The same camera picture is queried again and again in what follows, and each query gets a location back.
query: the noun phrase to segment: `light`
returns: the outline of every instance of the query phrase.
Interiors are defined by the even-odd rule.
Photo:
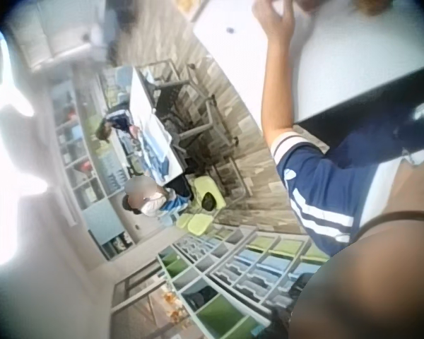
[[[8,45],[0,32],[0,50],[3,59],[2,84],[0,84],[0,110],[12,105],[26,117],[34,109],[14,85]],[[47,183],[31,174],[20,173],[14,166],[0,134],[0,265],[9,261],[17,251],[18,204],[22,196],[41,194]]]

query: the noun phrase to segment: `cubby shelf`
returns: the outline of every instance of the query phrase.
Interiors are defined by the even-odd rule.
[[[271,307],[289,305],[291,278],[317,270],[326,260],[307,235],[220,225],[200,237],[186,234],[158,258],[167,281],[210,339],[253,338],[253,330],[270,324]]]

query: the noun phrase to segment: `child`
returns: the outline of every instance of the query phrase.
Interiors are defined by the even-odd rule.
[[[179,196],[173,189],[157,185],[145,175],[131,178],[124,190],[127,193],[123,200],[124,209],[130,208],[134,213],[137,210],[148,217],[178,213],[189,204],[188,197]]]
[[[112,133],[112,128],[128,133],[134,139],[137,137],[139,128],[133,124],[128,102],[123,102],[108,110],[96,130],[96,138],[109,142],[108,138]]]

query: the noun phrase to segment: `floor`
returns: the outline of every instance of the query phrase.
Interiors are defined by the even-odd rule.
[[[227,225],[258,225],[266,231],[301,233],[260,130],[234,87],[194,36],[192,27],[172,5],[172,0],[134,2],[137,23],[130,34],[122,33],[119,39],[118,64],[141,66],[172,59],[182,76],[186,76],[186,64],[195,64],[198,82],[208,93],[215,94],[226,129],[231,136],[239,138],[238,147],[230,150],[212,133],[202,136],[208,154],[218,164],[227,191],[234,191],[237,178],[222,154],[234,157],[250,193],[241,203],[224,210],[216,221]],[[186,90],[179,97],[195,120],[198,109],[191,104],[198,100],[194,92]]]

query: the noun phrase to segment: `desk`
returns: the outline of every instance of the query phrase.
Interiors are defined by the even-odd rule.
[[[260,128],[267,42],[252,3],[209,0],[194,33]],[[299,11],[296,18],[293,43],[306,43],[294,62],[295,121],[424,68],[424,13],[413,0],[397,0],[375,17],[357,12],[350,0],[330,0],[311,23]]]
[[[156,179],[157,184],[164,186],[181,175],[184,172],[184,166],[176,152],[171,148],[169,134],[153,114],[151,99],[143,86],[142,77],[136,69],[133,70],[132,74],[129,109],[135,125],[140,128],[143,135],[151,135],[151,139],[158,142],[159,149],[166,152],[166,158],[170,162],[168,174],[164,179]]]

